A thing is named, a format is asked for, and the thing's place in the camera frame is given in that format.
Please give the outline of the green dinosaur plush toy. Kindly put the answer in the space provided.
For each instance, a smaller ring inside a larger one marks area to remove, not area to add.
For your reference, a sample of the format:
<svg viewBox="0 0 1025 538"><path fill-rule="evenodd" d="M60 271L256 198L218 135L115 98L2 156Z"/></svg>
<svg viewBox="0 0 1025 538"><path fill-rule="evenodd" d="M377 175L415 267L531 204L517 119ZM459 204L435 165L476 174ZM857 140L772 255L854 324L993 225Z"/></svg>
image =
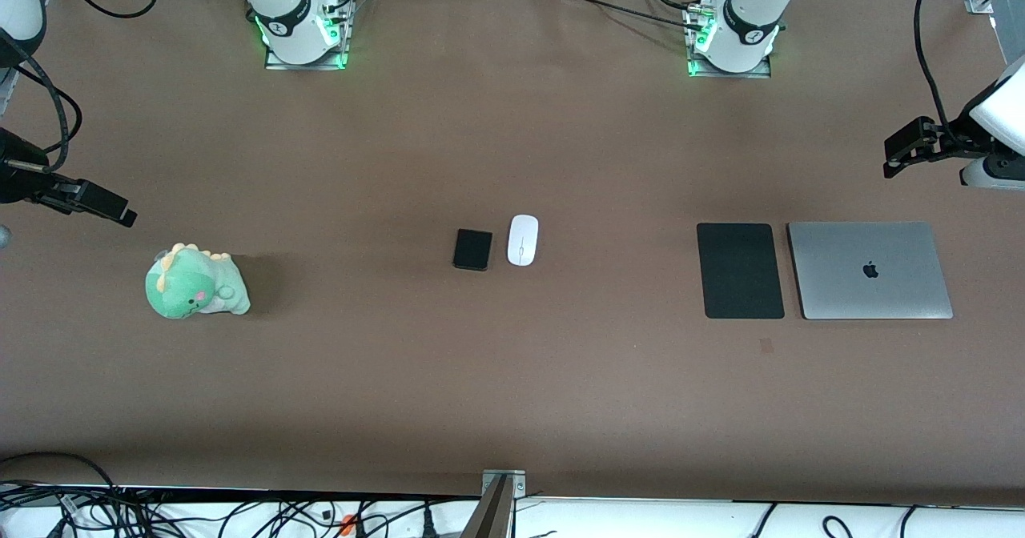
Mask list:
<svg viewBox="0 0 1025 538"><path fill-rule="evenodd" d="M176 243L158 255L144 279L151 308L166 319L197 313L245 315L251 307L240 270L228 253Z"/></svg>

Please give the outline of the grey laptop with apple logo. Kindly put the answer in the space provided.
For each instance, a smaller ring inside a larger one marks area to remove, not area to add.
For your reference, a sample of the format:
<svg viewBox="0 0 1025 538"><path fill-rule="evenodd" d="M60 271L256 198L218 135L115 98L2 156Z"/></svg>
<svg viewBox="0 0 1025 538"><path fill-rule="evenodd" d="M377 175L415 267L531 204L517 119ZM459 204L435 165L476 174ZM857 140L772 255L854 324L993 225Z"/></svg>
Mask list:
<svg viewBox="0 0 1025 538"><path fill-rule="evenodd" d="M802 316L809 320L951 319L927 222L790 222Z"/></svg>

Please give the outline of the black mouse pad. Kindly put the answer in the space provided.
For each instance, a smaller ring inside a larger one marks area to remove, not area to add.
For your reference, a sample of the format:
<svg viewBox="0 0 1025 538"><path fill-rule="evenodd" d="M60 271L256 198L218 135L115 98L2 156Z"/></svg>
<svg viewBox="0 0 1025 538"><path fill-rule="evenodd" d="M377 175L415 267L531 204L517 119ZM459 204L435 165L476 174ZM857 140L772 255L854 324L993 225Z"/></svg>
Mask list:
<svg viewBox="0 0 1025 538"><path fill-rule="evenodd" d="M697 224L704 313L710 319L783 319L771 225Z"/></svg>

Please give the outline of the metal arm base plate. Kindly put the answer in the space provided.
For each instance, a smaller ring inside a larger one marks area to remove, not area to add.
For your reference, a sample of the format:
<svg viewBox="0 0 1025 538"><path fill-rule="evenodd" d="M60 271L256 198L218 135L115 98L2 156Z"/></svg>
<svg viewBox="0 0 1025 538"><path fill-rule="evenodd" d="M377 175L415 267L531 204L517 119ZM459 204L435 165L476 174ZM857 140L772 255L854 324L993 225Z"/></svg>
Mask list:
<svg viewBox="0 0 1025 538"><path fill-rule="evenodd" d="M344 70L347 64L348 41L340 43L336 48L329 49L324 56L314 63L299 65L284 63L279 60L271 50L266 50L266 60L264 60L266 70L334 71Z"/></svg>
<svg viewBox="0 0 1025 538"><path fill-rule="evenodd" d="M768 79L771 78L771 60L768 57L762 58L752 70L743 72L728 72L721 70L713 63L695 50L687 50L687 70L689 76L696 78L747 78L747 79Z"/></svg>

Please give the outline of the white computer mouse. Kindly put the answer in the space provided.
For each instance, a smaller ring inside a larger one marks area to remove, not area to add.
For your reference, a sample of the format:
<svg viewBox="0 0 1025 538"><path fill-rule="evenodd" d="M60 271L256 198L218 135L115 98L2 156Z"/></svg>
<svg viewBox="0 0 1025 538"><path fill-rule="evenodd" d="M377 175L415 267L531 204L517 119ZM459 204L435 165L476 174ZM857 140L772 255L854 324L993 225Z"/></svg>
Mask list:
<svg viewBox="0 0 1025 538"><path fill-rule="evenodd" d="M516 215L508 231L506 257L512 267L530 267L536 258L541 224L533 215Z"/></svg>

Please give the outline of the aluminium frame post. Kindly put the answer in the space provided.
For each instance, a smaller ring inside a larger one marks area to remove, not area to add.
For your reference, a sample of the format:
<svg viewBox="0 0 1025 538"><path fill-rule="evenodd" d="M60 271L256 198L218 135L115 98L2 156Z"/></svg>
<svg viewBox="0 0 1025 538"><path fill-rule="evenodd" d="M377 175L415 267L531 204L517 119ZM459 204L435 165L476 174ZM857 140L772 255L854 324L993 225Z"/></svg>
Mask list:
<svg viewBox="0 0 1025 538"><path fill-rule="evenodd" d="M524 470L484 470L483 494L459 538L512 538L517 501L526 496Z"/></svg>

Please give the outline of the small black square box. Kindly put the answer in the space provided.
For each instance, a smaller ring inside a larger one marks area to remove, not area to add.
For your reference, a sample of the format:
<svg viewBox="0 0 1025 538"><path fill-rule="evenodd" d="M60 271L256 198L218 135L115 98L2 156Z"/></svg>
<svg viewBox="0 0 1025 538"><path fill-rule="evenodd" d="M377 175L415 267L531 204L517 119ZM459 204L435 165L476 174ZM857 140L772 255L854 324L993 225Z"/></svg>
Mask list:
<svg viewBox="0 0 1025 538"><path fill-rule="evenodd" d="M487 271L490 264L492 242L492 232L457 229L452 265L456 270L462 271Z"/></svg>

